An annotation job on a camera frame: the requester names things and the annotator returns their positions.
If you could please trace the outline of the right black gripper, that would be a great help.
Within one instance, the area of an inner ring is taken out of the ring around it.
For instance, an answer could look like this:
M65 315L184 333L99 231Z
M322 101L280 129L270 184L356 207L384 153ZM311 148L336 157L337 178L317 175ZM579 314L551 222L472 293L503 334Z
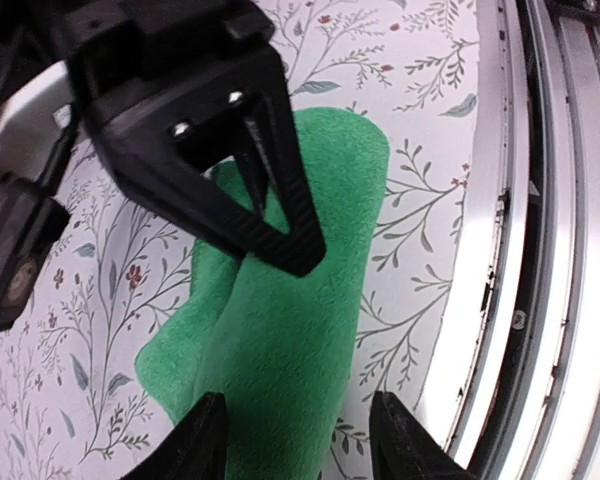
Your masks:
M252 1L0 1L0 165L41 164L75 100L255 49L274 30ZM91 108L87 126L130 200L243 257L222 221L252 207L225 106L145 100L108 121Z

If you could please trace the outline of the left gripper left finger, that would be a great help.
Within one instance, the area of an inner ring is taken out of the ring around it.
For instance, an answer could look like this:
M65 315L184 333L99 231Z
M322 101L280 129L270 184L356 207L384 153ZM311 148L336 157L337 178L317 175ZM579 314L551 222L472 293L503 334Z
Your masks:
M158 448L129 472L129 480L222 480L228 446L225 397L200 397Z

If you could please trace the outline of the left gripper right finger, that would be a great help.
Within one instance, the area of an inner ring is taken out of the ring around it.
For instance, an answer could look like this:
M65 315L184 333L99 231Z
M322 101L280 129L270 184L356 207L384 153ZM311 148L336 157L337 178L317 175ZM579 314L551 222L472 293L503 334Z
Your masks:
M392 392L376 391L369 413L375 480L474 480Z

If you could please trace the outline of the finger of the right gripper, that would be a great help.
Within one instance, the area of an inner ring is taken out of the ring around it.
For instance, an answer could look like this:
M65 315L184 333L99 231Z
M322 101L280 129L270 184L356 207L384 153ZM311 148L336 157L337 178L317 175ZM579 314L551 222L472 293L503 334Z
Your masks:
M325 240L308 185L280 55L265 46L237 59L223 113L234 123L231 150L252 201L222 216L237 249L302 278L323 260Z

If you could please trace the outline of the green towel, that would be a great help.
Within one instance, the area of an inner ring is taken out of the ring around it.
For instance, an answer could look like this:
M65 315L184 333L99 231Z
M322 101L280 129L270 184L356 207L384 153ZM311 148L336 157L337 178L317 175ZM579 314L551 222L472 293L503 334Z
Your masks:
M295 120L322 262L297 278L197 241L188 300L135 359L174 428L205 393L225 397L227 479L316 478L350 377L389 143L345 110L310 108Z

